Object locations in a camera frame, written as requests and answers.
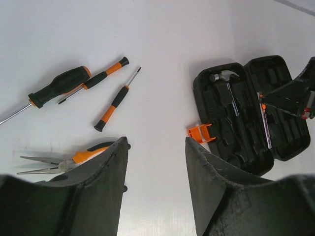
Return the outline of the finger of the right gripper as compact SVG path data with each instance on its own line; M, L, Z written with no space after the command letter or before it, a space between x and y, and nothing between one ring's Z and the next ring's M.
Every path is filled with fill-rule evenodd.
M295 101L288 97L279 97L274 95L266 95L261 99L261 103L266 106L273 107L282 112L295 117L309 117L309 108L303 104L303 101Z
M282 96L284 98L310 98L315 97L315 57L311 57L302 72L291 82L267 93L259 95L259 98Z

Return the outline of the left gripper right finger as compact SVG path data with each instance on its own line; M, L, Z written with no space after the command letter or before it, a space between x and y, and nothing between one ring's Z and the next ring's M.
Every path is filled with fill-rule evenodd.
M199 236L314 235L314 175L272 181L227 163L193 138L185 143Z

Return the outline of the black plastic tool case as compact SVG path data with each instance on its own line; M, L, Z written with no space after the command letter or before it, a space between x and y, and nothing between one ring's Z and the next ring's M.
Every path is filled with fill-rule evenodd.
M202 70L193 93L211 153L262 176L275 160L288 161L307 149L311 136L306 121L272 107L266 109L272 142L267 147L257 93L267 94L291 79L285 60L277 55Z

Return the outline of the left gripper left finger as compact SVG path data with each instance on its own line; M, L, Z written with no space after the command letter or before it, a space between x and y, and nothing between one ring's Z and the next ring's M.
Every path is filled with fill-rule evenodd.
M128 162L128 140L50 181L0 177L3 236L115 236Z

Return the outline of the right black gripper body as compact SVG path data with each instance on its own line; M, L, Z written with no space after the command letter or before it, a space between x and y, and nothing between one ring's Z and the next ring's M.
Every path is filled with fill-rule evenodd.
M313 90L308 91L305 98L305 102L302 110L302 119L314 119L315 118L315 92Z

